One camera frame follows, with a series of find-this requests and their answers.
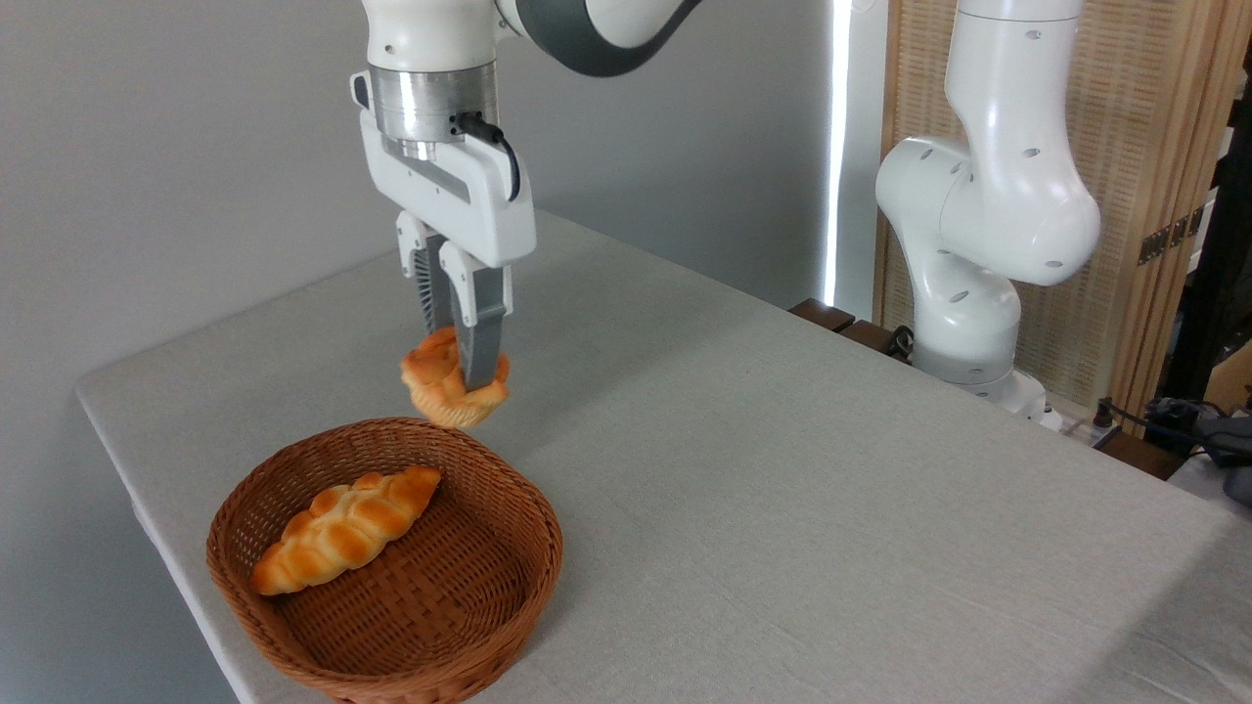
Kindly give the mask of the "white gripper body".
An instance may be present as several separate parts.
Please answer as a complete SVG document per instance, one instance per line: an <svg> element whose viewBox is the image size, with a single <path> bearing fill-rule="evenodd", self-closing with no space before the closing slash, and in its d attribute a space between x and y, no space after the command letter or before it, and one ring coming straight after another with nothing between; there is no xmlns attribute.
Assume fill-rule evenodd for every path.
<svg viewBox="0 0 1252 704"><path fill-rule="evenodd" d="M496 71L366 70L351 95L381 195L490 267L535 249L526 168L495 132Z"/></svg>

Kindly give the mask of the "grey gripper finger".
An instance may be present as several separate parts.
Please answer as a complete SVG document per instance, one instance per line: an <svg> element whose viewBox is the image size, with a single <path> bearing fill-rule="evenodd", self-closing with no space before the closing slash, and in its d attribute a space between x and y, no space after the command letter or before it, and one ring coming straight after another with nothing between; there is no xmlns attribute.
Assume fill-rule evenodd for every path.
<svg viewBox="0 0 1252 704"><path fill-rule="evenodd" d="M439 263L449 282L464 388L485 388L496 377L505 317L513 311L513 272L490 267L452 243L442 246Z"/></svg>
<svg viewBox="0 0 1252 704"><path fill-rule="evenodd" d="M447 238L407 210L402 210L394 219L394 236L402 273L414 282L419 294L424 333L434 333L454 324L452 291L439 258Z"/></svg>

